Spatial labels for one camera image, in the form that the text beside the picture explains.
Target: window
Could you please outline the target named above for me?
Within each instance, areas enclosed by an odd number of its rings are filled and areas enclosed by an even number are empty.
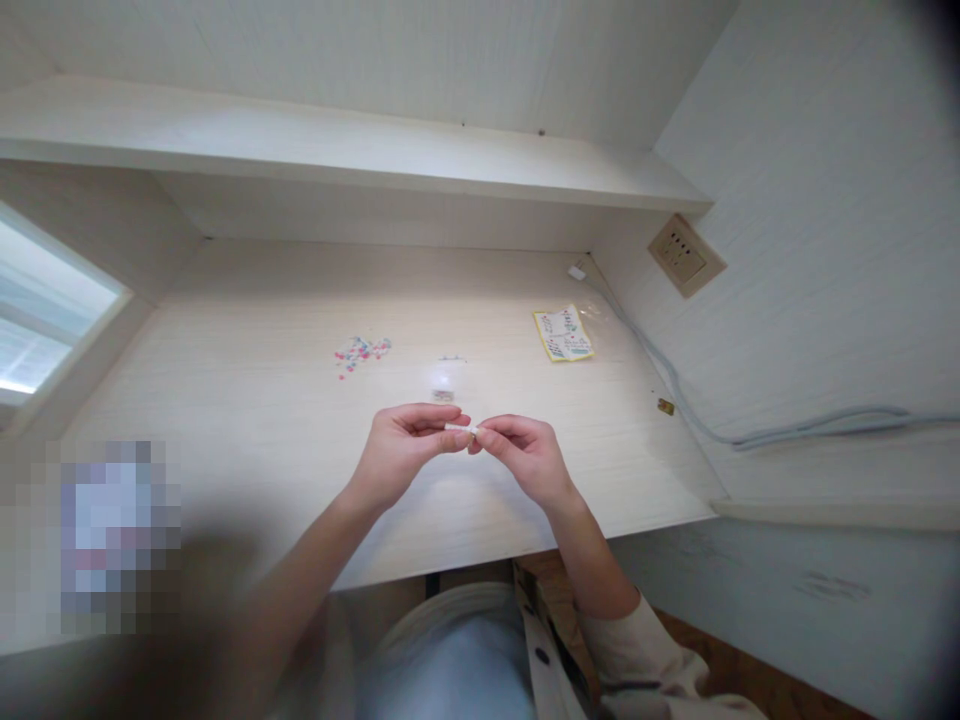
[[[0,205],[0,430],[125,299],[122,286]]]

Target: wooden desk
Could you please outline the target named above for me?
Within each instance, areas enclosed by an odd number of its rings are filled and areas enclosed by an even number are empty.
[[[566,268],[583,256],[214,241],[151,317],[67,434],[165,442],[185,531],[212,519],[263,532],[274,562],[353,472],[379,408],[429,401],[457,355],[456,402],[479,421],[547,420],[607,536],[712,517],[724,497],[647,355]],[[587,269],[599,273],[586,260]],[[595,358],[551,363],[534,310],[574,302]],[[340,380],[353,335],[392,351]],[[481,453],[430,462],[337,587],[554,547],[512,476]]]

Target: gray cable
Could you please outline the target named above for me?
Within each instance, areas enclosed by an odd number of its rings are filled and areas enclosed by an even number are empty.
[[[571,275],[575,278],[577,277],[577,274],[571,273]],[[882,430],[905,428],[911,425],[960,423],[960,413],[914,415],[909,410],[896,407],[895,405],[863,405],[843,408],[832,413],[827,413],[826,415],[818,415],[817,417],[804,420],[795,425],[759,430],[739,437],[718,435],[708,428],[693,411],[693,408],[690,407],[690,403],[687,402],[687,398],[680,387],[680,375],[677,373],[677,369],[673,366],[673,363],[667,359],[667,356],[660,352],[660,348],[653,344],[643,330],[630,321],[630,318],[627,317],[623,308],[620,307],[620,304],[614,297],[607,293],[606,289],[598,283],[595,283],[590,277],[584,278],[584,282],[600,293],[603,299],[606,300],[613,309],[616,316],[620,318],[621,322],[633,331],[633,334],[637,336],[640,344],[643,345],[667,371],[674,399],[683,416],[711,440],[723,443],[724,445],[730,445],[734,450],[753,450],[758,447],[763,447],[764,445],[772,445],[788,440],[879,432]],[[849,421],[851,418],[858,418],[864,415],[875,415],[879,417],[873,420],[857,420],[841,423],[841,421]]]

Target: wall socket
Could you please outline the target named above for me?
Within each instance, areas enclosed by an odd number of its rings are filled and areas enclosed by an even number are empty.
[[[667,221],[648,249],[684,297],[693,295],[727,267],[679,215]]]

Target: white shelf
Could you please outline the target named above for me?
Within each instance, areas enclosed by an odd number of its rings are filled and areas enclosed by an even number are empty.
[[[0,95],[0,157],[702,213],[653,152],[60,75]]]
[[[725,493],[683,420],[657,410],[666,390],[649,358],[566,276],[582,257],[215,240],[67,438],[164,441],[184,530],[243,519],[263,533],[269,563],[347,482],[374,412],[429,401],[434,375],[453,373],[474,420],[514,412],[554,425],[607,536],[712,517],[708,501]],[[597,355],[551,363],[531,313],[570,302]],[[333,353],[357,334],[393,349],[340,380]],[[338,587],[553,546],[498,461],[447,455],[377,524]]]

